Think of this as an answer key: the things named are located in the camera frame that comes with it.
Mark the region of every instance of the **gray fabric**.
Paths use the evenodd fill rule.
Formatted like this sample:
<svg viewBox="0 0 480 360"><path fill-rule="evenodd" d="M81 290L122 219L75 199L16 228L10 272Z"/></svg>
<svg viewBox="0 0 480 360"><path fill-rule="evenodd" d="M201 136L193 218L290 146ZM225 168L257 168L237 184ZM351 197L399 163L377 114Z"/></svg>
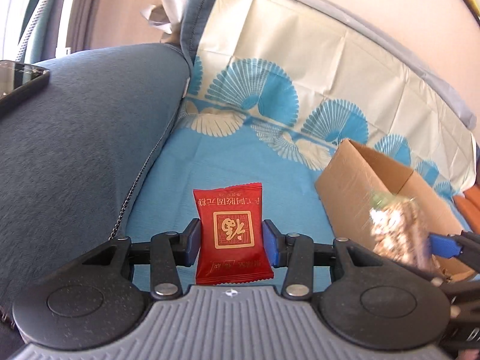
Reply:
<svg viewBox="0 0 480 360"><path fill-rule="evenodd" d="M108 239L160 141L123 232L189 77L182 54L160 43L39 65L51 70L47 88L0 118L0 305L8 311L31 280Z"/></svg>

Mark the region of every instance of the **fan pattern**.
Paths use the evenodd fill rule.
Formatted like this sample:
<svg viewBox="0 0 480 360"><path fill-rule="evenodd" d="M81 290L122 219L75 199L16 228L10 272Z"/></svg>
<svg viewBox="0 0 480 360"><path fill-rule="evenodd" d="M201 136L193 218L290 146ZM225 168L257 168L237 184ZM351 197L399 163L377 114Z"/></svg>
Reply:
<svg viewBox="0 0 480 360"><path fill-rule="evenodd" d="M440 175L437 164L432 160L420 161L415 167L415 170L431 187L434 186L435 181L437 181L437 178Z"/></svg>
<svg viewBox="0 0 480 360"><path fill-rule="evenodd" d="M311 170L324 169L345 138L368 143L366 116L356 104L345 99L325 99L311 110L301 126L297 125L297 92L290 77L273 62L255 58L236 60L216 74L205 95L199 97L204 80L202 61L197 56L188 88L190 97L181 105L176 128L226 137L245 125L278 156ZM409 142L402 135L383 136L374 148L412 166ZM457 193L448 181L440 181L440 171L433 160L420 160L415 170L445 199Z"/></svg>
<svg viewBox="0 0 480 360"><path fill-rule="evenodd" d="M411 164L409 142L401 135L386 135L375 144L374 149L408 167Z"/></svg>
<svg viewBox="0 0 480 360"><path fill-rule="evenodd" d="M213 80L206 99L242 110L258 108L269 119L293 127L299 101L285 71L263 59L242 59L229 65Z"/></svg>
<svg viewBox="0 0 480 360"><path fill-rule="evenodd" d="M202 86L203 66L200 57L197 55L193 63L193 73L188 86L189 95L198 95Z"/></svg>
<svg viewBox="0 0 480 360"><path fill-rule="evenodd" d="M365 115L347 100L324 101L310 114L301 130L335 146L344 138L363 144L368 140Z"/></svg>
<svg viewBox="0 0 480 360"><path fill-rule="evenodd" d="M253 121L251 128L282 158L300 162L312 170L324 169L331 160L327 147L302 138L294 141L288 130L260 120Z"/></svg>

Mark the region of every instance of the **white wall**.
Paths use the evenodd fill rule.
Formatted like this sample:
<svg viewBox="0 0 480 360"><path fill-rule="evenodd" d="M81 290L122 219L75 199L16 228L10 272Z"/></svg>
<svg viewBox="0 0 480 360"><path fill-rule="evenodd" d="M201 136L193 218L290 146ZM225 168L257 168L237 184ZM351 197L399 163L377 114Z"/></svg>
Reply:
<svg viewBox="0 0 480 360"><path fill-rule="evenodd" d="M148 25L140 11L160 0L100 0L91 48L160 42L162 31Z"/></svg>

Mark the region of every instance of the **smartphone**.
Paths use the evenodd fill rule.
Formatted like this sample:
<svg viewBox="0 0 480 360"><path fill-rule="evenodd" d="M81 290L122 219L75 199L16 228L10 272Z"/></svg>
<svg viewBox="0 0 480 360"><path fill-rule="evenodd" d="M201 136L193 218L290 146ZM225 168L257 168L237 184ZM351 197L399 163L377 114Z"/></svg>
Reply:
<svg viewBox="0 0 480 360"><path fill-rule="evenodd" d="M0 117L45 88L50 71L32 64L0 61Z"/></svg>

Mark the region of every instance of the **clear plastic wrap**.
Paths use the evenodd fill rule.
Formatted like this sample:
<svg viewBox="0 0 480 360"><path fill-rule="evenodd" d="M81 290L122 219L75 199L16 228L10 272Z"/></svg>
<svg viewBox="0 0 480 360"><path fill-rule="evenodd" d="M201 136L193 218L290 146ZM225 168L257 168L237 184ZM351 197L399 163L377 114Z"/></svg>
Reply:
<svg viewBox="0 0 480 360"><path fill-rule="evenodd" d="M373 193L370 218L375 253L422 270L436 271L425 220L413 199Z"/></svg>

